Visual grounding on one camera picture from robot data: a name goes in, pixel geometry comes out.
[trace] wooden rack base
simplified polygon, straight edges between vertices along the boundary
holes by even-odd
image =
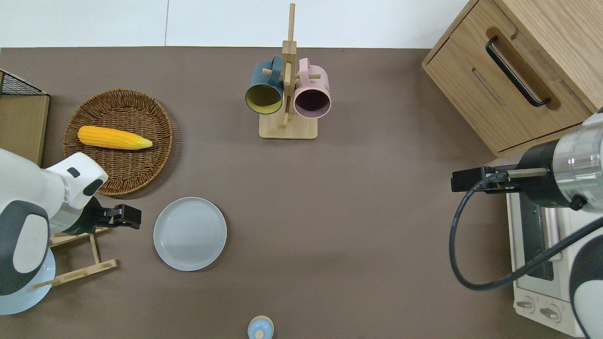
[[[104,232],[109,230],[107,227],[97,227],[96,233]],[[94,255],[94,265],[87,266],[84,268],[80,268],[79,270],[67,272],[61,275],[56,276],[53,280],[41,282],[39,284],[35,284],[31,287],[31,289],[39,288],[42,286],[52,285],[57,286],[61,284],[65,284],[66,282],[70,282],[73,280],[77,280],[83,277],[87,277],[91,274],[99,273],[110,268],[117,267],[117,260],[111,259],[107,261],[101,262],[98,256],[98,247],[96,246],[96,239],[94,234],[84,233],[80,235],[52,235],[50,237],[50,248],[59,246],[62,244],[66,244],[71,241],[75,241],[83,238],[90,238],[90,243],[92,244],[92,255]]]
[[[293,40],[295,4],[289,5],[289,37],[283,41],[283,106],[276,113],[260,115],[259,134],[264,139],[310,140],[318,136],[318,119],[297,114],[293,107],[297,42]]]

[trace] oven knob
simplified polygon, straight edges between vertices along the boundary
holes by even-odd
[[[525,297],[522,301],[516,302],[515,305],[517,305],[517,307],[525,308],[530,313],[534,312],[534,302],[530,297]]]
[[[540,313],[551,319],[554,323],[561,321],[561,311],[555,305],[549,305],[547,308],[541,308]]]

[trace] wire basket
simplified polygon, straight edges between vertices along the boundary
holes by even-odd
[[[80,127],[93,125],[128,131],[153,142],[141,150],[115,150],[84,145],[77,137]],[[122,195],[152,181],[165,166],[173,142],[172,124],[163,106],[147,94],[113,89],[83,103],[67,124],[63,154],[83,152],[100,165],[109,179],[98,192]]]
[[[43,90],[28,84],[25,80],[0,69],[0,95],[47,95]]]

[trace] brown table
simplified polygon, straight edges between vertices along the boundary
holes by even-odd
[[[454,170],[494,159],[421,69],[422,49],[298,49],[329,73],[333,108],[313,141],[264,140],[243,97],[255,63],[280,48],[3,48],[0,68],[51,95],[43,166],[62,159],[86,99],[132,88],[176,127],[168,166],[123,202],[140,230],[98,235],[119,267],[51,288],[0,318],[6,338],[246,338],[265,314],[276,338],[564,338],[517,315],[510,287],[478,293],[454,278]],[[201,271],[164,264],[153,226],[170,202],[203,197],[229,228]],[[503,196],[480,194],[461,221],[461,269],[510,270]],[[55,251],[57,271],[92,263],[89,242]]]

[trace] corn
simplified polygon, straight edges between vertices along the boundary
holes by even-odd
[[[77,136],[85,145],[119,150],[140,150],[153,146],[151,141],[139,135],[114,128],[82,126]]]

